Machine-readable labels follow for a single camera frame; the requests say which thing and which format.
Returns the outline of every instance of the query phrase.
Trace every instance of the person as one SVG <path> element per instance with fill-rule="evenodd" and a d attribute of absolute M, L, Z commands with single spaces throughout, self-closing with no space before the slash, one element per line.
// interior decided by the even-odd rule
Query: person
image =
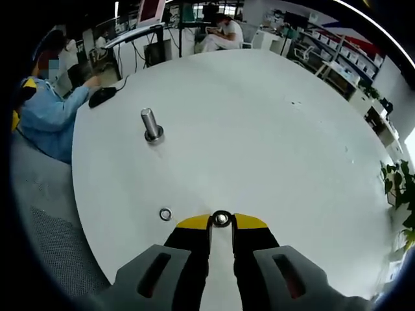
<path fill-rule="evenodd" d="M 218 13 L 216 15 L 217 29 L 207 29 L 210 33 L 202 41 L 202 52 L 211 52 L 218 49 L 240 49 L 243 43 L 242 28 L 230 16 Z"/>
<path fill-rule="evenodd" d="M 36 84 L 35 94 L 15 107 L 20 122 L 18 131 L 38 150 L 59 161 L 70 164 L 72 138 L 77 109 L 86 101 L 89 89 L 100 86 L 93 76 L 64 100 L 46 81 L 49 62 L 57 59 L 65 47 L 62 31 L 48 34 L 37 52 L 37 62 L 31 72 Z"/>
<path fill-rule="evenodd" d="M 72 90 L 84 83 L 81 68 L 78 61 L 77 43 L 74 39 L 67 39 L 67 45 L 62 51 L 66 62 L 68 77 L 72 83 Z"/>
<path fill-rule="evenodd" d="M 104 46 L 106 44 L 105 37 L 108 36 L 108 31 L 104 30 L 102 34 L 98 37 L 97 41 L 95 41 L 95 46 L 98 50 L 99 56 L 102 57 L 105 55 L 106 50 L 104 49 Z"/>

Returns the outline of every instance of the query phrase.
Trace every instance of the window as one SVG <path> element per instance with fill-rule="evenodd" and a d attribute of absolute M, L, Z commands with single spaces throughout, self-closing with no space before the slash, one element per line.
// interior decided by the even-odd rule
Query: window
<path fill-rule="evenodd" d="M 193 5 L 193 12 L 197 19 L 203 18 L 203 5 L 197 4 Z M 224 13 L 230 17 L 235 17 L 236 6 L 235 5 L 219 5 L 219 13 Z"/>

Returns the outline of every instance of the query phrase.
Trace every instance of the metal peg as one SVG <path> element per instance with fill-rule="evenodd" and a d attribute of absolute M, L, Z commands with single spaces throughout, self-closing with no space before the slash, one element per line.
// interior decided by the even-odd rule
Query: metal peg
<path fill-rule="evenodd" d="M 153 111 L 150 108 L 141 110 L 141 118 L 146 128 L 144 133 L 145 140 L 149 143 L 158 143 L 163 137 L 164 131 L 160 125 L 157 125 Z"/>

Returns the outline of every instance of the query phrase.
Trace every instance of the table surface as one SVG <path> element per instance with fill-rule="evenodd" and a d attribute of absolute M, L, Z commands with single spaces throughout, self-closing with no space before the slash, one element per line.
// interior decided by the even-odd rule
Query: table surface
<path fill-rule="evenodd" d="M 165 130 L 156 147 L 145 107 Z M 146 69 L 99 107 L 83 105 L 73 183 L 111 283 L 172 232 L 160 208 L 177 221 L 224 209 L 264 220 L 331 286 L 369 298 L 390 249 L 380 160 L 390 161 L 380 140 L 325 82 L 270 51 L 217 51 Z M 230 227 L 213 230 L 209 264 L 201 310 L 240 310 Z"/>

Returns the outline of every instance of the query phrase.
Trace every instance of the blue shirt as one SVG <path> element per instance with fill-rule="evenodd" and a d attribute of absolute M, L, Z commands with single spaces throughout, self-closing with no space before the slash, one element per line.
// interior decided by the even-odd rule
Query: blue shirt
<path fill-rule="evenodd" d="M 48 156 L 71 163 L 75 117 L 88 97 L 89 88 L 78 87 L 64 100 L 48 82 L 33 79 L 37 90 L 21 108 L 19 128 Z"/>

